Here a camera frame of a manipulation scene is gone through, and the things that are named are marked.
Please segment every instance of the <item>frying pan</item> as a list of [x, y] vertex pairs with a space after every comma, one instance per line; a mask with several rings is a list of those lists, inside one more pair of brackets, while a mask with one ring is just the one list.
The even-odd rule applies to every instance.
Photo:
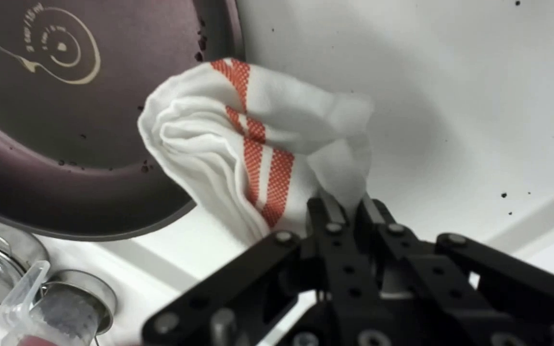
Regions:
[[182, 217], [136, 120], [169, 76], [243, 55], [235, 0], [0, 0], [0, 221], [106, 241]]

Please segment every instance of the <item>white stovetop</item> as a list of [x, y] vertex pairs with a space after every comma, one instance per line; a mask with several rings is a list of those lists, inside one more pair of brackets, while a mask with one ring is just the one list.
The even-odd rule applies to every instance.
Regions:
[[[375, 98], [368, 190], [400, 222], [548, 263], [554, 1], [238, 3], [249, 61]], [[147, 316], [242, 251], [200, 209], [128, 241], [44, 242], [55, 265], [98, 274], [122, 298], [102, 346], [138, 342]]]

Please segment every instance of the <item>white towel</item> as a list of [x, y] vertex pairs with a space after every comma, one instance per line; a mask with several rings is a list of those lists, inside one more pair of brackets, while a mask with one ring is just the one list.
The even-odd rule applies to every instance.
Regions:
[[319, 189], [352, 212], [371, 166], [372, 102], [234, 59], [169, 78], [138, 129], [163, 171], [246, 245], [304, 235]]

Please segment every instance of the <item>spiral graphic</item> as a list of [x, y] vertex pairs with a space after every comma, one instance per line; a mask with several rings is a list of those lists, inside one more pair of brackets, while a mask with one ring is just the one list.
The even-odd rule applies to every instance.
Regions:
[[[68, 76], [62, 76], [62, 74], [64, 74], [64, 73], [61, 73], [60, 71], [59, 72], [58, 71], [53, 71], [52, 68], [46, 67], [45, 63], [40, 63], [38, 61], [32, 61], [32, 60], [30, 60], [26, 57], [23, 57], [21, 55], [18, 55], [17, 53], [13, 53], [13, 52], [3, 48], [1, 45], [0, 45], [0, 51], [6, 53], [7, 55], [9, 55], [11, 57], [14, 57], [29, 72], [35, 73], [37, 68], [42, 68], [46, 73], [48, 73], [51, 76], [55, 77], [59, 81], [62, 81], [63, 83], [66, 83], [66, 84], [69, 84], [69, 85], [86, 85], [87, 83], [90, 83], [91, 81], [93, 81], [95, 79], [95, 77], [97, 76], [97, 74], [99, 73], [99, 71], [100, 71], [101, 57], [100, 57], [99, 49], [97, 47], [97, 43], [95, 42], [95, 38], [93, 37], [93, 34], [88, 29], [88, 27], [84, 24], [84, 22], [81, 21], [74, 14], [70, 13], [69, 11], [66, 11], [64, 9], [60, 9], [60, 8], [57, 8], [57, 7], [42, 7], [40, 4], [38, 4], [38, 6], [34, 7], [34, 9], [35, 9], [35, 11], [32, 11], [32, 12], [31, 12], [31, 10], [29, 10], [30, 13], [32, 14], [32, 16], [27, 16], [26, 15], [26, 17], [29, 18], [30, 22], [28, 22], [28, 20], [24, 21], [25, 24], [26, 24], [26, 26], [25, 26], [26, 42], [27, 41], [31, 42], [31, 46], [27, 46], [28, 51], [29, 52], [35, 52], [35, 50], [36, 50], [35, 42], [31, 41], [32, 40], [31, 37], [33, 36], [33, 33], [32, 33], [31, 30], [29, 30], [29, 28], [32, 27], [32, 24], [35, 24], [37, 22], [36, 18], [38, 16], [44, 16], [45, 13], [52, 12], [52, 11], [54, 11], [55, 13], [63, 13], [64, 15], [67, 15], [70, 18], [72, 18], [74, 22], [79, 24], [80, 28], [82, 30], [84, 30], [84, 32], [86, 33], [86, 37], [88, 37], [88, 41], [90, 42], [90, 50], [92, 50], [92, 53], [93, 53], [93, 56], [92, 56], [93, 66], [92, 66], [92, 68], [90, 68], [88, 73], [86, 73], [83, 76], [78, 77], [78, 78], [70, 78]], [[74, 68], [76, 68], [78, 66], [79, 62], [82, 61], [82, 59], [83, 59], [83, 52], [82, 52], [81, 45], [79, 44], [79, 42], [76, 39], [75, 35], [70, 33], [70, 31], [68, 31], [64, 26], [60, 26], [60, 25], [45, 25], [45, 26], [42, 27], [42, 30], [43, 31], [41, 32], [41, 35], [39, 35], [39, 37], [41, 37], [41, 44], [42, 44], [42, 48], [43, 48], [44, 51], [49, 52], [48, 40], [49, 40], [50, 36], [52, 36], [52, 35], [64, 35], [66, 37], [69, 37], [69, 39], [73, 43], [73, 47], [71, 48], [71, 50], [76, 51], [76, 56], [71, 62], [61, 61], [60, 59], [55, 57], [55, 55], [53, 55], [53, 53], [51, 53], [49, 56], [50, 56], [50, 60], [53, 63], [55, 63], [55, 66], [59, 66], [60, 68], [64, 68], [64, 69], [74, 69]], [[70, 48], [64, 42], [59, 41], [57, 46], [56, 46], [56, 50], [57, 50], [57, 52], [61, 53], [61, 52], [70, 51]]]

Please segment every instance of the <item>striped towel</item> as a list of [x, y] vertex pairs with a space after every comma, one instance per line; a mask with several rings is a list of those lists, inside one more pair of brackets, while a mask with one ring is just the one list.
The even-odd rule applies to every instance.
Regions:
[[324, 189], [352, 212], [365, 194], [373, 104], [234, 59], [170, 77], [138, 129], [163, 171], [252, 245], [271, 230], [304, 235]]

